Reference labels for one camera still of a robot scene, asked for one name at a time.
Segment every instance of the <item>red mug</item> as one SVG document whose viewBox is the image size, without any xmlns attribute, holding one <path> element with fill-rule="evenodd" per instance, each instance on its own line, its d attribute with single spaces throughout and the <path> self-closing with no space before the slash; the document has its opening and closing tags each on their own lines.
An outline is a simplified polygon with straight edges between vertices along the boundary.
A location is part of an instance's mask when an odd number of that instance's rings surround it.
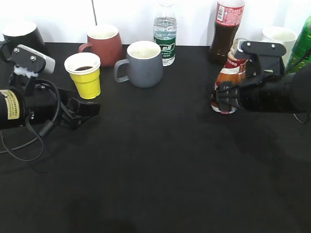
<svg viewBox="0 0 311 233">
<path fill-rule="evenodd" d="M 112 25 L 93 26 L 87 32 L 87 43 L 79 47 L 79 52 L 88 47 L 100 57 L 102 67 L 113 67 L 123 56 L 119 30 Z"/>
</svg>

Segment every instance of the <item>green bottle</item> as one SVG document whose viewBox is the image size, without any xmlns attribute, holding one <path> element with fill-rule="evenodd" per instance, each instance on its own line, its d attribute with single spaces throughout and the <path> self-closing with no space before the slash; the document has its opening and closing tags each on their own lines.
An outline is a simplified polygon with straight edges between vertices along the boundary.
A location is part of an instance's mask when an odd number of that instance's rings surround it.
<svg viewBox="0 0 311 233">
<path fill-rule="evenodd" d="M 293 52 L 288 63 L 288 67 L 291 67 L 298 61 L 301 57 L 304 56 L 307 50 L 311 48 L 311 16 L 307 18 L 305 25 L 302 28 L 302 31 L 297 39 L 297 42 L 293 48 Z M 306 64 L 311 62 L 311 56 L 306 57 L 298 65 L 294 66 L 288 73 L 296 73 Z"/>
</svg>

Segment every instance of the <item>white mug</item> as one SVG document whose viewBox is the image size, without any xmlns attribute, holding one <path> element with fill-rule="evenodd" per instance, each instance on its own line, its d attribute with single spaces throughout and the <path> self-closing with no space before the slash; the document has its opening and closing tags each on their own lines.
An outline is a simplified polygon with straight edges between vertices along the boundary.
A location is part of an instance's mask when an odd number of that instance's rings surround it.
<svg viewBox="0 0 311 233">
<path fill-rule="evenodd" d="M 289 62 L 296 40 L 297 34 L 288 28 L 271 26 L 262 30 L 262 41 L 279 43 L 286 48 L 286 54 L 282 57 L 285 67 Z"/>
</svg>

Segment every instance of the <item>plastic bottle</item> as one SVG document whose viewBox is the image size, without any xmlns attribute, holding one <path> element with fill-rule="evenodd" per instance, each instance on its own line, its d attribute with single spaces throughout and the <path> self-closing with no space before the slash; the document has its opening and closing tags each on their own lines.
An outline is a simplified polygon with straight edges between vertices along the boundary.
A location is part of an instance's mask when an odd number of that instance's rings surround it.
<svg viewBox="0 0 311 233">
<path fill-rule="evenodd" d="M 171 65 L 175 60 L 177 20 L 173 10 L 173 3 L 160 3 L 160 9 L 154 22 L 154 41 L 160 45 L 163 66 Z"/>
<path fill-rule="evenodd" d="M 218 89 L 221 82 L 228 82 L 231 81 L 232 84 L 240 83 L 242 80 L 246 78 L 246 62 L 247 60 L 244 59 L 236 59 L 234 57 L 234 51 L 236 50 L 239 42 L 246 41 L 244 38 L 238 38 L 233 42 L 233 45 L 228 53 L 227 62 L 224 65 L 224 68 L 220 71 L 216 83 L 215 83 L 215 90 Z M 211 107 L 215 112 L 221 114 L 231 114 L 234 113 L 237 109 L 231 107 L 230 112 L 222 112 L 218 108 L 217 103 L 211 102 Z"/>
<path fill-rule="evenodd" d="M 221 65 L 226 63 L 227 54 L 240 26 L 244 5 L 244 0 L 218 0 L 215 34 L 208 54 L 211 62 Z"/>
<path fill-rule="evenodd" d="M 304 56 L 307 50 L 311 48 L 311 16 L 307 18 L 305 25 L 303 26 L 301 33 L 297 39 L 297 42 L 293 48 L 293 52 L 288 63 L 288 67 L 294 65 L 300 58 Z M 298 65 L 289 70 L 289 73 L 296 73 L 306 64 L 311 62 L 311 56 L 306 57 Z"/>
</svg>

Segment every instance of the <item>white wall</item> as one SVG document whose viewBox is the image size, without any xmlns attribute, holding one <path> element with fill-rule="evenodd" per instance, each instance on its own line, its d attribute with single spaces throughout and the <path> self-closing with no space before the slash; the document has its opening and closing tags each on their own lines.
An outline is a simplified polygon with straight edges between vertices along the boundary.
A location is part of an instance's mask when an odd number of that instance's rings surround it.
<svg viewBox="0 0 311 233">
<path fill-rule="evenodd" d="M 118 27 L 122 42 L 153 38 L 153 20 L 159 0 L 94 0 L 99 24 Z M 178 45 L 210 45 L 217 0 L 175 0 Z M 311 0 L 245 0 L 237 37 L 259 40 L 265 26 L 285 26 L 296 33 L 311 15 Z M 94 24 L 91 0 L 10 0 L 1 6 L 0 31 L 10 21 L 37 23 L 46 42 L 86 42 Z"/>
</svg>

